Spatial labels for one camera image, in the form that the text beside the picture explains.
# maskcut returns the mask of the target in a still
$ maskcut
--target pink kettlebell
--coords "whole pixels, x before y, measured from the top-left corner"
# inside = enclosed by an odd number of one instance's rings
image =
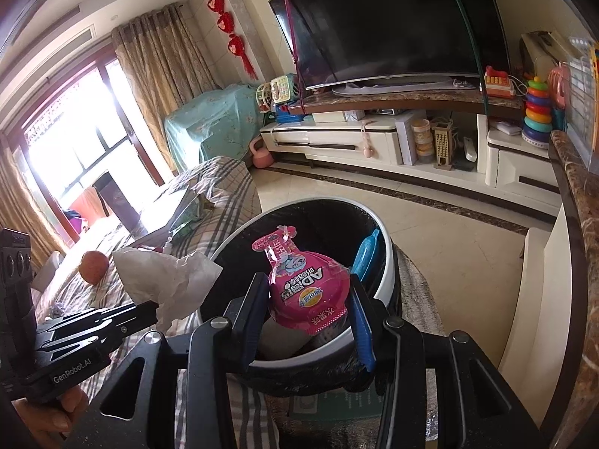
[[[262,148],[256,149],[258,142],[262,142]],[[257,136],[250,142],[250,152],[252,153],[252,162],[258,169],[265,169],[274,163],[274,158],[264,145],[261,136]]]

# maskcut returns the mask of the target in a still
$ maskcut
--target ceiling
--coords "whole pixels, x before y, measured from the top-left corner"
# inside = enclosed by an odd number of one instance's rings
[[[182,0],[47,0],[0,61],[0,129],[7,126],[10,116],[40,86],[44,76],[92,46],[116,26],[175,1]],[[77,6],[78,12],[51,32],[47,31],[53,22]],[[56,62],[57,53],[88,30],[93,38]]]

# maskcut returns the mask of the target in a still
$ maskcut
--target beige patterned curtain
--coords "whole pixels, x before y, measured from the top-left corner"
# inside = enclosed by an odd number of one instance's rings
[[[115,28],[112,41],[158,149],[175,171],[164,118],[192,98],[219,87],[176,4]]]
[[[0,133],[0,226],[31,237],[31,261],[40,270],[52,252],[67,246],[40,211],[19,172],[4,134]]]

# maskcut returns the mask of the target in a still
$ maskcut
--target television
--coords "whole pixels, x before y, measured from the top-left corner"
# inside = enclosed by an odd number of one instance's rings
[[[460,0],[481,67],[509,70],[495,0]],[[457,0],[289,0],[299,73],[308,89],[382,77],[478,76]],[[284,0],[270,0],[287,43]]]

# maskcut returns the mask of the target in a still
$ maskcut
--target teal ring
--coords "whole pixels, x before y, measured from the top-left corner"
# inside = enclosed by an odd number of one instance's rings
[[[532,128],[535,131],[540,131],[541,133],[549,133],[551,130],[553,130],[552,124],[539,123],[538,121],[534,121],[534,119],[528,118],[528,116],[524,116],[524,122],[529,128]]]

